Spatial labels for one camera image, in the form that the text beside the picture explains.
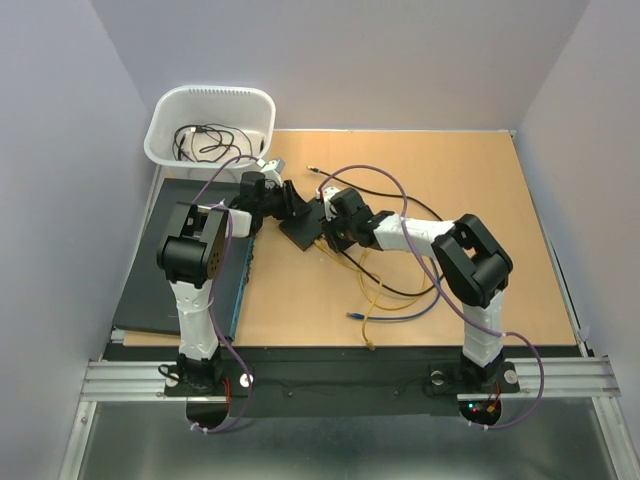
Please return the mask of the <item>small black network switch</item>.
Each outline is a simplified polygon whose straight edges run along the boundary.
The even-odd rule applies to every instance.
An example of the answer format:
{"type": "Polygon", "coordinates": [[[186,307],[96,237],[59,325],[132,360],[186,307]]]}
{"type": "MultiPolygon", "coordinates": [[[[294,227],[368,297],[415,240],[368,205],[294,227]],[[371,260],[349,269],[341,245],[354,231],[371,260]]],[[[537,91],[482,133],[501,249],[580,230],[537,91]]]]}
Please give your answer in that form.
{"type": "Polygon", "coordinates": [[[322,236],[321,220],[324,217],[324,204],[311,199],[301,206],[295,216],[283,220],[279,230],[301,251],[306,251],[322,236]]]}

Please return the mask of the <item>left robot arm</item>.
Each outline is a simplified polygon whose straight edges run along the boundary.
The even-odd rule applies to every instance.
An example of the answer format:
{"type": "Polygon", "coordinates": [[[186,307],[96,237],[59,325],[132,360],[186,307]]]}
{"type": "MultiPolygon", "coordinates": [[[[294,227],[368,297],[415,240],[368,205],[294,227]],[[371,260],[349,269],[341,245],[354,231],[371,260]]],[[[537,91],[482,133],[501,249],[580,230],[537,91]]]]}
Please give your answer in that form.
{"type": "Polygon", "coordinates": [[[208,395],[222,384],[223,371],[215,364],[220,334],[210,307],[231,240],[255,236],[266,217],[297,220],[309,212],[292,181],[270,180],[258,172],[242,174],[239,194],[228,206],[175,205],[156,254],[174,294],[179,320],[176,364],[159,368],[169,388],[184,386],[208,395]]]}

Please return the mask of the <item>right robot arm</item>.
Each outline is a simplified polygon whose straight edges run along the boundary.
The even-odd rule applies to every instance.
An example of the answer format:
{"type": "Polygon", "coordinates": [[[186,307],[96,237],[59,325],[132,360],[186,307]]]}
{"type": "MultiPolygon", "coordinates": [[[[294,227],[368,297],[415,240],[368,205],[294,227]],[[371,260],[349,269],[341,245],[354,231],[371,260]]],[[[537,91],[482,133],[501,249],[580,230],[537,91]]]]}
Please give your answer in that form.
{"type": "Polygon", "coordinates": [[[329,187],[316,194],[329,245],[342,252],[357,244],[379,251],[409,252],[436,262],[465,323],[460,378],[472,390],[495,381],[504,361],[501,325],[503,292],[513,262],[473,214],[455,221],[428,221],[383,210],[377,214],[353,188],[329,187]]]}

